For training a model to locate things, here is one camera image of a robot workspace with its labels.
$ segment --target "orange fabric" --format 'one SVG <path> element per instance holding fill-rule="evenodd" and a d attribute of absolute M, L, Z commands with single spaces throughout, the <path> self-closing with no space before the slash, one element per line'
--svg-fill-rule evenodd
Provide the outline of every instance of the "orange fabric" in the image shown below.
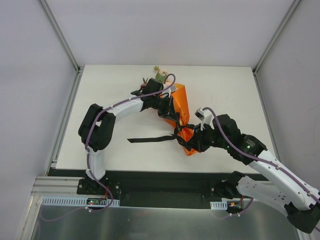
<path fill-rule="evenodd" d="M 186 125 L 190 118 L 186 88 L 185 85 L 182 84 L 176 83 L 174 85 L 176 87 L 176 91 L 171 95 L 173 97 L 174 110 L 176 113 L 180 113 L 180 125 Z M 176 123 L 174 121 L 168 119 L 165 119 L 165 121 L 176 128 Z M 184 127 L 182 131 L 178 133 L 178 135 L 187 142 L 194 135 L 194 131 L 190 128 Z M 184 151 L 188 156 L 197 153 L 197 151 L 194 149 L 188 151 L 186 148 L 184 148 Z"/>

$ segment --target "white wall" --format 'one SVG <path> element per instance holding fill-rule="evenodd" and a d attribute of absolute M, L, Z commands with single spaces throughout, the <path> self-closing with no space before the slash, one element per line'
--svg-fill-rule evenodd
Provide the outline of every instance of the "white wall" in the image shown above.
<path fill-rule="evenodd" d="M 282 162 L 318 189 L 319 12 L 319 0 L 302 1 L 257 75 Z"/>
<path fill-rule="evenodd" d="M 0 34 L 0 239 L 14 240 L 75 72 L 36 0 L 2 0 Z"/>
<path fill-rule="evenodd" d="M 293 0 L 48 0 L 80 65 L 254 67 Z"/>

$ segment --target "white table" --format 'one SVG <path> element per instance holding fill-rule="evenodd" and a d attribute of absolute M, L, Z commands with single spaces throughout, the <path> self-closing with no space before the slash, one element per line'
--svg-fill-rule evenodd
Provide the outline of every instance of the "white table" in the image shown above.
<path fill-rule="evenodd" d="M 190 121 L 200 120 L 194 112 L 211 107 L 217 115 L 228 114 L 242 133 L 254 135 L 272 152 L 273 146 L 252 70 L 249 67 L 160 66 L 174 73 L 186 87 Z M 86 152 L 78 129 L 93 103 L 108 107 L 140 88 L 142 79 L 154 77 L 153 65 L 86 65 L 77 91 L 57 169 L 85 170 Z M 187 156 L 176 140 L 129 143 L 128 138 L 161 137 L 173 127 L 147 109 L 118 122 L 105 150 L 105 169 L 119 171 L 257 173 L 230 157 L 227 151 L 211 147 L 204 153 Z"/>

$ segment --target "metal frame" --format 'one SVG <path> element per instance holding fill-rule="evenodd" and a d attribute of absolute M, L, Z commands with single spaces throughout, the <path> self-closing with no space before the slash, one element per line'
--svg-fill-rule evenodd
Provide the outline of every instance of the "metal frame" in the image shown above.
<path fill-rule="evenodd" d="M 59 125 L 58 134 L 56 136 L 56 140 L 54 143 L 54 146 L 52 148 L 51 154 L 50 154 L 50 162 L 48 164 L 48 168 L 46 173 L 49 172 L 51 167 L 55 167 L 55 164 L 57 162 L 57 158 L 59 155 L 59 151 L 61 148 L 61 144 L 64 138 L 64 134 L 66 131 L 66 127 L 69 121 L 69 117 L 71 114 L 71 110 L 76 98 L 77 90 L 79 87 L 79 83 L 81 80 L 83 67 L 80 67 L 77 60 L 75 59 L 48 3 L 46 0 L 37 0 L 39 2 L 39 5 L 41 6 L 45 16 L 47 17 L 52 30 L 54 31 L 58 41 L 61 44 L 61 47 L 63 48 L 64 52 L 66 53 L 69 61 L 71 62 L 73 68 L 76 71 L 76 77 L 73 81 L 73 86 L 70 91 L 66 106 L 64 108 L 64 113 L 62 120 Z M 271 40 L 269 41 L 266 49 L 264 50 L 262 56 L 260 57 L 256 67 L 253 70 L 254 79 L 256 82 L 257 91 L 261 100 L 263 112 L 265 114 L 265 118 L 267 121 L 267 126 L 269 129 L 269 133 L 271 136 L 272 144 L 274 147 L 275 154 L 277 158 L 279 158 L 278 149 L 275 143 L 274 135 L 272 132 L 272 128 L 270 126 L 269 116 L 268 116 L 268 110 L 265 105 L 265 101 L 262 95 L 262 92 L 259 87 L 258 80 L 256 78 L 257 72 L 265 62 L 266 58 L 268 57 L 269 53 L 273 49 L 273 46 L 281 36 L 281 33 L 288 25 L 290 19 L 292 18 L 294 12 L 297 10 L 298 6 L 302 0 L 294 0 L 288 9 L 287 13 L 283 17 L 281 23 L 279 24 L 278 28 L 276 29 L 275 33 L 273 34 Z M 36 178 L 32 192 L 30 194 L 29 202 L 27 205 L 27 209 L 25 211 L 24 217 L 22 219 L 22 223 L 19 228 L 18 232 L 18 239 L 30 239 L 32 237 L 36 219 L 40 210 L 41 202 L 43 200 L 43 196 L 66 196 L 66 197 L 78 197 L 77 195 L 77 187 L 78 183 L 81 177 L 49 177 L 49 176 L 39 176 Z M 96 197 L 92 195 L 81 195 L 81 197 Z M 312 234 L 306 234 L 301 231 L 297 231 L 298 235 L 301 240 L 314 240 L 314 237 Z"/>

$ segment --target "white ventilation grille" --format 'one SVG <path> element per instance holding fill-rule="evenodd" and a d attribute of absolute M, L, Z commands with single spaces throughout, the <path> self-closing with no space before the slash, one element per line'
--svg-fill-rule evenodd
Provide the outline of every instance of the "white ventilation grille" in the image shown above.
<path fill-rule="evenodd" d="M 227 201 L 211 201 L 210 207 L 211 210 L 227 210 L 228 204 Z"/>
<path fill-rule="evenodd" d="M 87 205 L 87 197 L 70 197 L 70 196 L 44 196 L 42 200 L 42 205 L 45 206 L 71 206 L 71 207 L 95 207 L 95 206 L 106 206 L 111 202 L 111 199 L 103 200 L 100 202 L 100 205 Z M 113 203 L 110 207 L 119 207 L 120 201 L 113 200 Z"/>

